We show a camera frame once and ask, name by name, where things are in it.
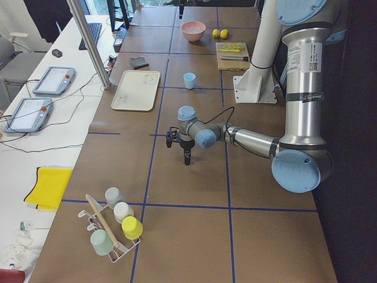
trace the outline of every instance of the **office chair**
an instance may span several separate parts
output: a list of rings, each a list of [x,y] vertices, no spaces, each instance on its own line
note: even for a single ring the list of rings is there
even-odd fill
[[[21,88],[45,55],[45,53],[31,52],[26,46],[16,42],[16,37],[25,36],[27,34],[15,32],[11,34],[10,40],[0,37],[0,84],[9,103],[12,102],[12,98],[8,86],[15,85]],[[15,55],[13,44],[21,46],[27,52]]]

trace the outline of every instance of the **black keyboard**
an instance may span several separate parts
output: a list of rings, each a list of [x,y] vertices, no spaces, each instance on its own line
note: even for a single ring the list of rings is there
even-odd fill
[[[102,24],[100,22],[90,22],[88,25],[89,25],[89,30],[92,33],[94,43],[97,44],[98,39],[100,39],[100,32],[101,32]],[[87,49],[83,39],[81,39],[80,46],[78,47],[78,49],[79,50],[86,50]]]

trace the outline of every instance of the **wooden cutting board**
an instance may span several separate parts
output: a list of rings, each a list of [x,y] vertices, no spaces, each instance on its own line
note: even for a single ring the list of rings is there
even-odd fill
[[[223,52],[219,51],[219,49],[227,49],[225,47],[229,47],[232,44],[239,44],[243,45],[244,48],[240,49],[240,52]],[[229,61],[229,60],[221,60],[220,56],[247,56],[249,57],[249,52],[246,47],[245,42],[217,42],[216,43],[216,55],[217,55],[217,66],[219,70],[248,70],[250,67],[250,62],[245,61]]]

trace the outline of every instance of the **yellow cup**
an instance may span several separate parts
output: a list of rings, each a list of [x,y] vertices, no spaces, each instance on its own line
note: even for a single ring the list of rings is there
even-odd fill
[[[133,216],[128,216],[122,221],[124,236],[129,240],[135,240],[143,233],[143,224]]]

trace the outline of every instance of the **white tray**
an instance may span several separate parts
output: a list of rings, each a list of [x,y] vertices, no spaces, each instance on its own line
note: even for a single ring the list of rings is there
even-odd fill
[[[111,108],[150,111],[154,105],[159,80],[158,71],[124,71]]]

